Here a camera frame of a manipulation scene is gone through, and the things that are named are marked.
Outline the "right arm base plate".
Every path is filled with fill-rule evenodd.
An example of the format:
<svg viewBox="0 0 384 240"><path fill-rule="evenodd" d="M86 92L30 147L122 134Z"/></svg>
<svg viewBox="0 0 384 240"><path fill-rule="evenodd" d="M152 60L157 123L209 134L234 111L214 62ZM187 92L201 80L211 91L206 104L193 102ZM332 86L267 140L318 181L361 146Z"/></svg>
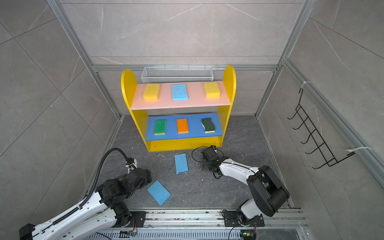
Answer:
<svg viewBox="0 0 384 240"><path fill-rule="evenodd" d="M222 210L221 215L226 227L264 227L263 215L257 215L252 219L247 219L237 211Z"/></svg>

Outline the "green yellow sponge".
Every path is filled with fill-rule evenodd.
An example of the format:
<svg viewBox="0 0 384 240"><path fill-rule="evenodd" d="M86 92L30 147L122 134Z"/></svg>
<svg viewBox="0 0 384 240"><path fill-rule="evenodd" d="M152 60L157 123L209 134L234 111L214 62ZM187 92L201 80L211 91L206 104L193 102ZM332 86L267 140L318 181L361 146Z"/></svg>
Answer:
<svg viewBox="0 0 384 240"><path fill-rule="evenodd" d="M167 126L167 120L156 120L155 121L155 129L154 129L154 135L165 135L166 134L166 126Z"/></svg>

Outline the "yellow shelf unit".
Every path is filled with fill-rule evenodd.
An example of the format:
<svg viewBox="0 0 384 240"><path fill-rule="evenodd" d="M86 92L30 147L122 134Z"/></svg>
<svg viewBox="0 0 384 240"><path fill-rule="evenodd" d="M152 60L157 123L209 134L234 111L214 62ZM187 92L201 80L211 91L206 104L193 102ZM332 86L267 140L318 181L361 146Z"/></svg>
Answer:
<svg viewBox="0 0 384 240"><path fill-rule="evenodd" d="M149 152L222 146L236 95L234 66L226 66L223 80L212 82L217 82L221 91L217 99L206 98L205 82L156 83L161 85L159 99L147 102L143 99L146 84L138 84L131 70L123 70L122 94ZM172 85L177 84L186 84L188 100L173 101ZM187 134L178 134L177 119L182 118L188 119ZM214 133L205 133L202 126L204 118L212 118L216 127ZM156 120L167 120L165 135L154 135Z"/></svg>

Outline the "light blue sponge front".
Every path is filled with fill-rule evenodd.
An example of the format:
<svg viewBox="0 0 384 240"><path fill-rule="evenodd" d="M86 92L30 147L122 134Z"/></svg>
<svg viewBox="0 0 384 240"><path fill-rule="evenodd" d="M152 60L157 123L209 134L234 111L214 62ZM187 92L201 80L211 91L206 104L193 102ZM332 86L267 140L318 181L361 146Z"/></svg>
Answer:
<svg viewBox="0 0 384 240"><path fill-rule="evenodd" d="M171 196L170 192L159 181L155 181L147 191L160 206Z"/></svg>

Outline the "light blue sponge row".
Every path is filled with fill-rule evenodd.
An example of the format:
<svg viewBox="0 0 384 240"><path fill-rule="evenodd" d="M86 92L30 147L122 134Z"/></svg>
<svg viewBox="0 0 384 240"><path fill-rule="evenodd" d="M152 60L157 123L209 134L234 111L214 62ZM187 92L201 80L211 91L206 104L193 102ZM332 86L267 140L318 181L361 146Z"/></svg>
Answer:
<svg viewBox="0 0 384 240"><path fill-rule="evenodd" d="M188 163L186 154L175 155L176 173L188 172Z"/></svg>

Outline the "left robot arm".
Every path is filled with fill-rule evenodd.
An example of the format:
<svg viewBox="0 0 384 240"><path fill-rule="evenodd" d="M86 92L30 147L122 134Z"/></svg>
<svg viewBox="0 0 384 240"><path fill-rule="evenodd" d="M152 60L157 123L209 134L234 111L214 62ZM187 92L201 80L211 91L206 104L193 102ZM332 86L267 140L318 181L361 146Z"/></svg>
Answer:
<svg viewBox="0 0 384 240"><path fill-rule="evenodd" d="M97 185L103 164L113 151L119 152L128 173ZM99 230L125 227L134 222L125 200L151 183L151 172L137 166L119 148L108 150L102 157L89 193L73 207L39 225L26 224L19 230L21 240L80 240Z"/></svg>

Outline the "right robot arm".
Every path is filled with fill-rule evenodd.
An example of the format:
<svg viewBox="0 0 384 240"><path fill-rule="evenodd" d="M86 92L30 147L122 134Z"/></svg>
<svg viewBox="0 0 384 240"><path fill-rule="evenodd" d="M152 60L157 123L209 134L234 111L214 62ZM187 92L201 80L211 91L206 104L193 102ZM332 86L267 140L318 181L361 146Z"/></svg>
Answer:
<svg viewBox="0 0 384 240"><path fill-rule="evenodd" d="M247 226L262 216L272 217L290 198L290 193L279 177L269 166L250 167L235 162L216 146L202 150L200 161L203 170L209 170L216 179L230 177L250 189L252 198L242 203L234 214L223 211L223 217L236 226Z"/></svg>

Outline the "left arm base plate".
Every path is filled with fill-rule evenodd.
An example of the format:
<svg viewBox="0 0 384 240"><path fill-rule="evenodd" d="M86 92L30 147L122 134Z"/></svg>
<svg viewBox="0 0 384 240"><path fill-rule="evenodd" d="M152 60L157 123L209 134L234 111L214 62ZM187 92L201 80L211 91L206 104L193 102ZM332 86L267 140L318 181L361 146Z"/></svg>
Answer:
<svg viewBox="0 0 384 240"><path fill-rule="evenodd" d="M146 220L147 212L133 211L133 212L130 212L130 214L131 216L129 218L129 221L126 225L124 225L124 228L132 229L134 224L136 225L136 228L143 228Z"/></svg>

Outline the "aluminium rail base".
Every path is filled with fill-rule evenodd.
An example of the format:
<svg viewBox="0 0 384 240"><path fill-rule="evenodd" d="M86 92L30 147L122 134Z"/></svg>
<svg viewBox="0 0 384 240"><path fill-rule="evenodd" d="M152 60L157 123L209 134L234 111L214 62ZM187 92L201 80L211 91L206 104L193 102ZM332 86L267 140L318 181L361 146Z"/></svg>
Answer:
<svg viewBox="0 0 384 240"><path fill-rule="evenodd" d="M263 216L264 227L226 227L220 209L133 210L147 212L143 228L110 228L89 240L311 240L299 209L282 209Z"/></svg>

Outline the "orange sponge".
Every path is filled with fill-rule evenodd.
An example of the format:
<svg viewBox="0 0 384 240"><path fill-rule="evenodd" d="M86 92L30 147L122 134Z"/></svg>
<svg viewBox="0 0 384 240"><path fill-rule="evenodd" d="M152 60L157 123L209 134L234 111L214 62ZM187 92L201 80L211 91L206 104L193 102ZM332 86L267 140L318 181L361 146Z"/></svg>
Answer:
<svg viewBox="0 0 384 240"><path fill-rule="evenodd" d="M189 126L188 126L188 119L187 118L177 119L177 130L178 130L178 134L189 133Z"/></svg>

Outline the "dark green curved sponge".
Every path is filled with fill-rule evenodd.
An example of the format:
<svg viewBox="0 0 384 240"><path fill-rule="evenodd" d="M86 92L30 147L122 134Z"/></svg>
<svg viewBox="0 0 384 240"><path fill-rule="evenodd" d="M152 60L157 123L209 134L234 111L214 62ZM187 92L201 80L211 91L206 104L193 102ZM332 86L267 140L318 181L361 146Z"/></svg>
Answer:
<svg viewBox="0 0 384 240"><path fill-rule="evenodd" d="M212 122L212 118L204 118L202 119L202 126L206 134L214 133L216 131L216 127Z"/></svg>

